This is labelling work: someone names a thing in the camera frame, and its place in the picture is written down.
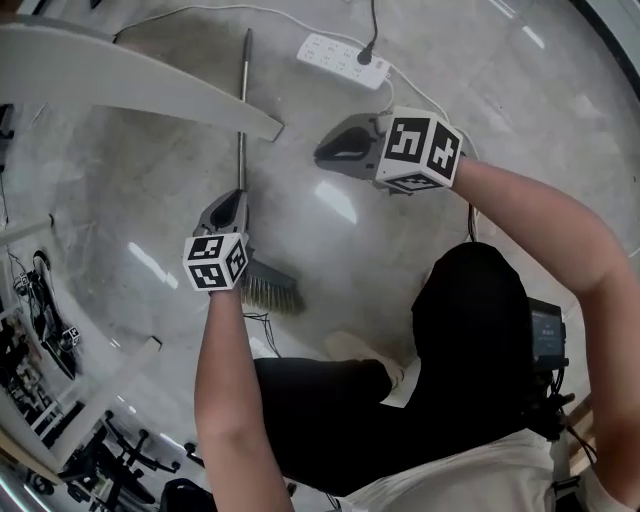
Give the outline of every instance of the device screen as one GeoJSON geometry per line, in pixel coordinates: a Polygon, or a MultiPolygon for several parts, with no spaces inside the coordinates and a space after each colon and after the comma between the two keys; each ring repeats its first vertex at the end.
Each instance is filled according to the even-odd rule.
{"type": "Polygon", "coordinates": [[[534,356],[561,356],[562,319],[542,311],[532,311],[534,356]]]}

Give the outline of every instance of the power strip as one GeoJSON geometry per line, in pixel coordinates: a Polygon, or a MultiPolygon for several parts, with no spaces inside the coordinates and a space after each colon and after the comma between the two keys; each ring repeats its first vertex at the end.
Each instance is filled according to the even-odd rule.
{"type": "Polygon", "coordinates": [[[389,73],[389,63],[372,57],[371,63],[363,66],[358,62],[362,50],[334,41],[319,34],[311,34],[298,51],[299,61],[306,62],[330,73],[376,90],[389,73]]]}

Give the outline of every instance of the floor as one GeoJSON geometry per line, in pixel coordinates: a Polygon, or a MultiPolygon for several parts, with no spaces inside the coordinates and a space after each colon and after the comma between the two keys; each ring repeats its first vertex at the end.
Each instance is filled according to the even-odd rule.
{"type": "MultiPolygon", "coordinates": [[[[104,0],[91,12],[88,1],[54,0],[49,15],[115,33],[186,4],[104,0]]],[[[377,51],[448,110],[483,159],[580,199],[635,254],[640,109],[615,59],[568,1],[378,4],[377,51]]],[[[368,0],[261,5],[318,28],[370,37],[368,0]]],[[[298,277],[307,303],[300,317],[273,318],[276,343],[285,355],[323,357],[323,338],[346,329],[409,363],[411,303],[434,262],[465,239],[466,204],[446,190],[390,198],[321,171],[312,160],[331,128],[351,113],[379,111],[388,90],[367,92],[298,63],[307,31],[272,14],[189,10],[128,30],[118,44],[235,94],[247,27],[255,38],[248,100],[286,125],[275,143],[248,141],[252,244],[298,277]],[[341,214],[322,190],[351,213],[341,214]]],[[[392,81],[396,104],[429,109],[399,77],[392,81]]],[[[10,224],[51,212],[56,228],[12,251],[27,262],[36,247],[46,247],[56,283],[96,328],[84,340],[83,392],[156,336],[162,351],[114,409],[132,431],[139,424],[179,443],[194,440],[192,395],[207,297],[191,289],[181,255],[202,209],[235,184],[236,135],[82,105],[47,105],[36,117],[41,107],[24,105],[16,115],[6,206],[10,224]]],[[[520,273],[530,296],[562,307],[571,360],[563,390],[584,397],[584,329],[575,299],[486,219],[479,230],[520,273]]],[[[640,269],[640,256],[632,264],[640,269]]],[[[264,341],[255,324],[248,323],[250,336],[264,341]]],[[[167,457],[181,457],[164,445],[173,450],[167,457]]],[[[300,498],[297,505],[329,508],[312,502],[300,498]]]]}

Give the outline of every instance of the fiducial marker cube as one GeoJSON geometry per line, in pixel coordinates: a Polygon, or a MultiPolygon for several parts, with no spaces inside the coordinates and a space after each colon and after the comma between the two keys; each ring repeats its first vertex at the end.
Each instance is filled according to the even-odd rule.
{"type": "Polygon", "coordinates": [[[434,112],[395,107],[376,181],[406,193],[450,188],[462,136],[434,112]]]}
{"type": "Polygon", "coordinates": [[[246,237],[240,233],[187,238],[182,265],[195,290],[231,290],[247,267],[246,237]]]}

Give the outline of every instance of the person's left arm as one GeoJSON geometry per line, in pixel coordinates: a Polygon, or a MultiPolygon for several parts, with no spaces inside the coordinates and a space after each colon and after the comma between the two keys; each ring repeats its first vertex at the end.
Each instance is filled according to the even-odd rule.
{"type": "Polygon", "coordinates": [[[195,390],[198,442],[221,512],[292,512],[262,416],[238,289],[209,303],[195,390]]]}

